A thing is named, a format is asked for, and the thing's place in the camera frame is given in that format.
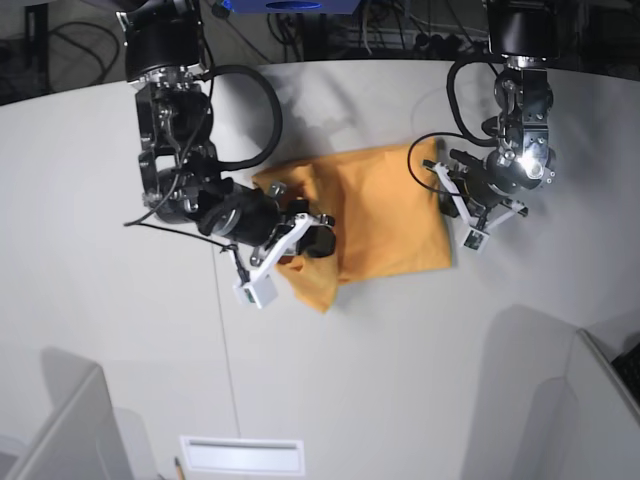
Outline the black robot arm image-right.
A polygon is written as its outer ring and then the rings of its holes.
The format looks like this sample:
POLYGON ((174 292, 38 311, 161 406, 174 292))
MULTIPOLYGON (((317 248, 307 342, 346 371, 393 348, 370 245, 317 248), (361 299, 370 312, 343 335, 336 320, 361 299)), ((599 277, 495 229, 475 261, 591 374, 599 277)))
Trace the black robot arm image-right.
POLYGON ((547 64, 560 53, 558 4, 555 1, 487 1, 488 50, 456 60, 446 79, 446 95, 457 127, 452 137, 487 149, 484 158, 452 149, 457 166, 448 170, 435 162, 431 172, 443 173, 438 186, 423 183, 435 194, 441 212, 450 217, 484 220, 498 206, 525 216, 526 206, 514 195, 553 181, 555 153, 550 146, 548 117, 554 94, 547 64), (493 84, 497 115, 486 119, 476 136, 465 124, 456 95, 458 73, 466 66, 502 64, 493 84))

